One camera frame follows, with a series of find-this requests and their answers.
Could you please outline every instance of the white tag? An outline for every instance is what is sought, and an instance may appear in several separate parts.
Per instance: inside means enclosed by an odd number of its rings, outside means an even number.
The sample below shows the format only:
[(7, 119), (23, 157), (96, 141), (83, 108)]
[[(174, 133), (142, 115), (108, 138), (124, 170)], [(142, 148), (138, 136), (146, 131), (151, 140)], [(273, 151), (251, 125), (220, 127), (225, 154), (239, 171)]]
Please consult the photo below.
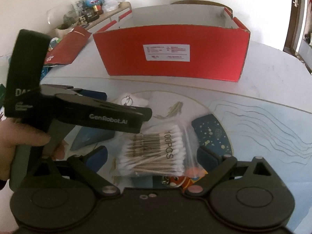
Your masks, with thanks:
[(147, 61), (190, 61), (190, 45), (143, 45)]

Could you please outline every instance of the screw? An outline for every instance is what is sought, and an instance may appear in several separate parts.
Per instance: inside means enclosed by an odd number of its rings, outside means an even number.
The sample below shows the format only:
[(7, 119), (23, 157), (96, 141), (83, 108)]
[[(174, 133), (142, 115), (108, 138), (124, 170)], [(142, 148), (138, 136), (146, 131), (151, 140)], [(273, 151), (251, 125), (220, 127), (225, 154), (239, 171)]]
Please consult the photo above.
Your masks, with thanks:
[(188, 188), (188, 191), (190, 193), (201, 193), (202, 191), (204, 191), (204, 188), (198, 185), (192, 185)]
[(150, 194), (149, 194), (149, 197), (150, 197), (150, 198), (155, 198), (155, 197), (157, 197), (157, 194), (155, 194), (155, 193), (150, 193)]
[(112, 194), (116, 193), (118, 191), (118, 188), (115, 186), (105, 186), (102, 188), (103, 193)]
[(147, 196), (147, 195), (145, 195), (145, 194), (141, 194), (140, 195), (140, 199), (142, 199), (142, 200), (147, 200), (149, 197)]

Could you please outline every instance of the blue cloth with dots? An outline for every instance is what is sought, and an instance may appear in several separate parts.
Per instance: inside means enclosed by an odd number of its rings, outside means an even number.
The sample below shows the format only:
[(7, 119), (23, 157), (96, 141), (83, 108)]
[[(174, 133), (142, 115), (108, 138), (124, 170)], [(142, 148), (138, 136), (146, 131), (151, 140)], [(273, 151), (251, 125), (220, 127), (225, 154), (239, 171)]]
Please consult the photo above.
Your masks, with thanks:
[(219, 156), (232, 155), (232, 148), (225, 130), (213, 114), (192, 121), (200, 146), (205, 146)]

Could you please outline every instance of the plastic bag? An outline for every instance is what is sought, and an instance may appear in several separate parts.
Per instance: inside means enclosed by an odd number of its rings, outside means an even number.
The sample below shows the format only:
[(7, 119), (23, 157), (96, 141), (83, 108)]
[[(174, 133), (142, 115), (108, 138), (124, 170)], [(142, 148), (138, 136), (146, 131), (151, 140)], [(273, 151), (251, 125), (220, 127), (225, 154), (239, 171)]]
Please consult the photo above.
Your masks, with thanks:
[(114, 11), (118, 9), (119, 3), (123, 2), (123, 0), (102, 0), (102, 10), (105, 12)]
[(197, 178), (197, 136), (184, 121), (172, 119), (143, 130), (126, 134), (119, 154), (116, 176), (185, 176)]

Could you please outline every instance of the finger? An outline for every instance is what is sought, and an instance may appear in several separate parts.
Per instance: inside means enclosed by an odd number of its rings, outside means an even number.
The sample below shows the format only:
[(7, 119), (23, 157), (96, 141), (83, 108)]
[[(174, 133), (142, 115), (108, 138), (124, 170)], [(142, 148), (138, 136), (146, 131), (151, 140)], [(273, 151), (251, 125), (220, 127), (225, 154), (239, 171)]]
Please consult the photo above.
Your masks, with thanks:
[(6, 119), (1, 122), (0, 142), (7, 148), (19, 144), (43, 146), (50, 141), (50, 138), (43, 131), (27, 124), (14, 123), (12, 119)]
[(62, 140), (62, 142), (60, 143), (60, 145), (55, 149), (52, 159), (53, 160), (62, 160), (65, 157), (65, 146), (67, 146), (68, 143), (65, 142), (64, 140)]

